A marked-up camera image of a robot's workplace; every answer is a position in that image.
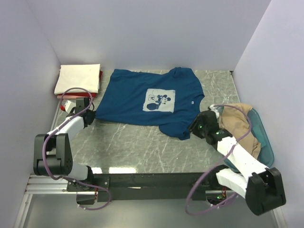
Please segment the blue printed t shirt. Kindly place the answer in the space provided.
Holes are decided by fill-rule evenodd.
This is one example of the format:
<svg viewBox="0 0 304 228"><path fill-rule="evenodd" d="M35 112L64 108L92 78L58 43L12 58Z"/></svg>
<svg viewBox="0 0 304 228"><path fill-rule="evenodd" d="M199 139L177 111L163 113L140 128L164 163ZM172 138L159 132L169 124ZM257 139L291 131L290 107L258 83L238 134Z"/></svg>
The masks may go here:
<svg viewBox="0 0 304 228"><path fill-rule="evenodd" d="M115 69L95 117L158 126L163 134L186 140L204 97L202 85L190 68L176 67L165 74Z"/></svg>

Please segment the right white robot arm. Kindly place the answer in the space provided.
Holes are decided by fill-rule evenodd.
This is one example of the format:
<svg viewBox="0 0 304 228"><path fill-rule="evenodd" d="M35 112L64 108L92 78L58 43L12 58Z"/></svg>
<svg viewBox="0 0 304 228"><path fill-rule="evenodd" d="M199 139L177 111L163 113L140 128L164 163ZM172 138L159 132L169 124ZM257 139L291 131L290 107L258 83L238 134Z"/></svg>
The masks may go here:
<svg viewBox="0 0 304 228"><path fill-rule="evenodd" d="M199 177L186 201L189 202L194 191L203 181L207 181L215 190L225 187L234 191L230 197L220 197L219 203L213 207L221 207L236 196L243 197L250 211L257 216L285 205L285 190L280 171L277 168L269 168L255 159L239 143L251 130L248 129L237 139L228 130L220 128L219 116L216 108L203 111L192 122L189 131L205 139L223 155L223 161L231 162L237 172L222 163L217 164Z"/></svg>

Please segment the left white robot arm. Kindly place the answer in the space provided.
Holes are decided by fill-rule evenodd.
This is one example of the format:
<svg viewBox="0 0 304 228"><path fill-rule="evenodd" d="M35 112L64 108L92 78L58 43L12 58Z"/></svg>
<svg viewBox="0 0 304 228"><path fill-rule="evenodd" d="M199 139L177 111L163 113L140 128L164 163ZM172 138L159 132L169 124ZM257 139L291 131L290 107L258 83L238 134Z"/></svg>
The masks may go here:
<svg viewBox="0 0 304 228"><path fill-rule="evenodd" d="M70 141L77 133L91 125L95 111L90 109L88 97L76 99L76 104L64 122L47 134L38 134L34 140L33 171L37 176L49 176L55 180L67 178L78 180L85 191L95 185L92 169L73 161Z"/></svg>

